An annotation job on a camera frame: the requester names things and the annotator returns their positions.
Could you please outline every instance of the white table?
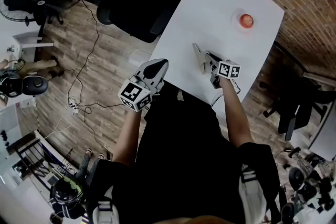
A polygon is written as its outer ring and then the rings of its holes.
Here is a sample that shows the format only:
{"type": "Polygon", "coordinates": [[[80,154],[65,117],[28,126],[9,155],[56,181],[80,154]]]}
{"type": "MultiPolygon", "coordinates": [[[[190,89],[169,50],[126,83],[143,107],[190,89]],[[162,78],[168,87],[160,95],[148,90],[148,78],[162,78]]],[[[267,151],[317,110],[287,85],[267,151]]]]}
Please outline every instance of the white table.
{"type": "MultiPolygon", "coordinates": [[[[192,43],[241,65],[236,80],[242,101],[256,79],[283,18],[283,10],[272,0],[181,0],[151,59],[166,58],[169,69],[164,80],[211,103],[220,94],[213,89],[210,72],[202,75],[192,43]],[[253,28],[244,31],[236,17],[250,14],[253,28]]],[[[214,105],[223,114],[224,100],[214,105]]]]}

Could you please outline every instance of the beige pants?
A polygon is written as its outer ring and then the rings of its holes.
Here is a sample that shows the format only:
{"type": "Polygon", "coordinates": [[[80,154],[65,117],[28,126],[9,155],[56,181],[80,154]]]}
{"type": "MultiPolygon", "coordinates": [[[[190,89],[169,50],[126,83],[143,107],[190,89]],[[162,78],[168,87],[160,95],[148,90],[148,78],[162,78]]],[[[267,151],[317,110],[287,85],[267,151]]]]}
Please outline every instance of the beige pants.
{"type": "Polygon", "coordinates": [[[49,67],[55,67],[57,65],[55,60],[41,60],[37,62],[25,62],[24,66],[23,63],[19,62],[16,63],[15,69],[18,70],[17,73],[21,78],[27,76],[29,73],[36,72],[38,70],[46,69],[49,67]]]}

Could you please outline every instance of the black cloth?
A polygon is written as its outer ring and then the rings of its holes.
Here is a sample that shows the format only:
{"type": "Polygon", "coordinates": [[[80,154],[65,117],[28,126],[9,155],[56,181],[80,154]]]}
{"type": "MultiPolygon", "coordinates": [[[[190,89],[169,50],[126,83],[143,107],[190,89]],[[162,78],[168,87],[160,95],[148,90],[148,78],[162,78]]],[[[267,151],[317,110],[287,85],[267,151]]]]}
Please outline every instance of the black cloth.
{"type": "Polygon", "coordinates": [[[57,203],[57,201],[53,197],[53,187],[50,189],[50,203],[51,206],[53,207],[53,210],[56,215],[62,218],[71,218],[71,219],[77,219],[79,217],[84,216],[85,214],[85,209],[82,206],[81,202],[72,202],[68,205],[60,205],[57,203]]]}
{"type": "Polygon", "coordinates": [[[177,92],[166,83],[152,102],[133,167],[108,161],[98,165],[87,199],[89,216],[97,196],[114,185],[112,201],[121,224],[201,215],[244,223],[238,192],[242,163],[256,171],[267,201],[276,198],[280,183],[270,147],[234,147],[222,137],[208,104],[187,93],[178,101],[177,92]]]}

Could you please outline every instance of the power plug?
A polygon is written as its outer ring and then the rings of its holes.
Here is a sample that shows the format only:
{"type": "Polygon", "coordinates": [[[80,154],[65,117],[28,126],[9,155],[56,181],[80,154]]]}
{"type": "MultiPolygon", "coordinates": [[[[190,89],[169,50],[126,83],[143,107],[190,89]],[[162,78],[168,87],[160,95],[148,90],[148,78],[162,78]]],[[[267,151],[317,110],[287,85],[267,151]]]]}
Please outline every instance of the power plug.
{"type": "Polygon", "coordinates": [[[78,108],[76,107],[76,104],[72,101],[72,99],[69,100],[69,107],[72,108],[73,113],[78,113],[78,108]]]}

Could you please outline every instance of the white cube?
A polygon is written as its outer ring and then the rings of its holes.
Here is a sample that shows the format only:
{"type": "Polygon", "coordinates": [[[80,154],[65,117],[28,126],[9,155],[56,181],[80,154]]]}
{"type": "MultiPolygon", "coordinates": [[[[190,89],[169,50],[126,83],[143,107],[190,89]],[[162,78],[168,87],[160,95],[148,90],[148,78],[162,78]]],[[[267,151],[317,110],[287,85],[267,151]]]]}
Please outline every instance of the white cube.
{"type": "Polygon", "coordinates": [[[237,79],[240,73],[240,65],[230,61],[220,61],[217,75],[227,79],[237,79]]]}
{"type": "Polygon", "coordinates": [[[138,112],[152,101],[150,93],[150,90],[126,80],[118,92],[118,96],[123,104],[138,112]]]}

